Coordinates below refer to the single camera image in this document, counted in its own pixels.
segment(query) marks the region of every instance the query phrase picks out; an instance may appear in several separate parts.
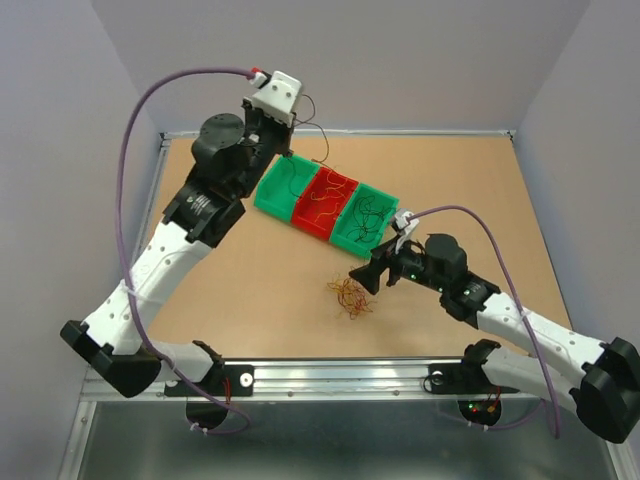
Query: copper wire bundle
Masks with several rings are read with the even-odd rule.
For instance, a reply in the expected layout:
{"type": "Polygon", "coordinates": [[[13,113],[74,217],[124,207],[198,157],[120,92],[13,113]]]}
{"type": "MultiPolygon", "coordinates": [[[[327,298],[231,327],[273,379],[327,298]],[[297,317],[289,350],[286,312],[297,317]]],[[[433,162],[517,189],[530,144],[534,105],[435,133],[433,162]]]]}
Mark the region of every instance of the copper wire bundle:
{"type": "Polygon", "coordinates": [[[347,277],[344,280],[338,278],[327,283],[327,286],[336,292],[338,303],[349,314],[351,320],[357,318],[361,313],[373,311],[371,310],[373,302],[367,299],[364,288],[352,278],[347,277]]]}

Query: red plastic bin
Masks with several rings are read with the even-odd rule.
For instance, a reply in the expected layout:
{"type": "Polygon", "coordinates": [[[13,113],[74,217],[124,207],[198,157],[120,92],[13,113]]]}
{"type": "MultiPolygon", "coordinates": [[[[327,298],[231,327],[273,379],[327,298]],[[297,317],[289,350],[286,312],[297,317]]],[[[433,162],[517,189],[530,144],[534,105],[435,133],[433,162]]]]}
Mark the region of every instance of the red plastic bin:
{"type": "Polygon", "coordinates": [[[338,216],[357,186],[355,180],[321,167],[296,202],[291,223],[329,241],[338,216]]]}

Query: wooden tabletop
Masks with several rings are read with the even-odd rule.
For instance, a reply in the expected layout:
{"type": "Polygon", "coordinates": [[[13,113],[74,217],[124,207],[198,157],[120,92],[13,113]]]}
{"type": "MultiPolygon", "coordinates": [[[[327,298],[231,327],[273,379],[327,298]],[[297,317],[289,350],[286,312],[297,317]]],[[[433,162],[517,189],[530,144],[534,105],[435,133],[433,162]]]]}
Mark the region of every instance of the wooden tabletop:
{"type": "MultiPolygon", "coordinates": [[[[527,306],[569,320],[511,142],[502,137],[330,137],[327,164],[400,199],[414,212],[444,204],[474,210],[493,231],[527,306]]],[[[172,142],[154,225],[183,185],[192,139],[172,142]]],[[[293,149],[322,158],[324,141],[295,137],[293,149]]],[[[492,338],[450,318],[435,292],[401,280],[382,287],[373,313],[351,320],[327,282],[361,259],[245,202],[247,213],[200,262],[153,322],[158,340],[203,340],[226,357],[386,357],[461,355],[492,338]]],[[[507,291],[484,231],[461,212],[421,219],[414,239],[449,233],[469,268],[507,291]]]]}

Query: gray wall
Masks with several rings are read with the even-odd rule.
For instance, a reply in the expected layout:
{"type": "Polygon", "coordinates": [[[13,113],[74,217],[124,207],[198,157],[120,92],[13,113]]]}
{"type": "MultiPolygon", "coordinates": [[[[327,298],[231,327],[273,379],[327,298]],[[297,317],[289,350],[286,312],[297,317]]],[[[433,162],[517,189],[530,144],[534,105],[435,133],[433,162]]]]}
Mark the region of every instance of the gray wall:
{"type": "MultiPolygon", "coordinates": [[[[177,69],[278,68],[335,128],[515,128],[588,0],[93,0],[139,91],[177,69]]],[[[183,80],[163,131],[237,111],[237,79],[183,80]]]]}
{"type": "Polygon", "coordinates": [[[574,327],[640,345],[638,0],[592,2],[516,151],[574,327]]]}
{"type": "MultiPolygon", "coordinates": [[[[119,135],[137,94],[85,0],[3,2],[0,15],[0,478],[55,478],[84,362],[58,337],[117,280],[119,135]]],[[[131,149],[137,233],[156,129],[131,149]]]]}

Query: green plastic bin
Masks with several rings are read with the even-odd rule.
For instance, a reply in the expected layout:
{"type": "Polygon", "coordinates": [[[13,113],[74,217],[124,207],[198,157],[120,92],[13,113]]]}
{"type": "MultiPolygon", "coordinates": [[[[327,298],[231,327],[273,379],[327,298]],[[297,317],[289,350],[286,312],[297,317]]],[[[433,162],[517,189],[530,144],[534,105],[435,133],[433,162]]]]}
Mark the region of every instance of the green plastic bin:
{"type": "Polygon", "coordinates": [[[363,258],[382,240],[398,199],[361,183],[342,210],[329,241],[363,258]]]}
{"type": "Polygon", "coordinates": [[[258,184],[253,204],[280,220],[290,222],[299,196],[319,169],[317,163],[306,158],[281,156],[258,184]]]}

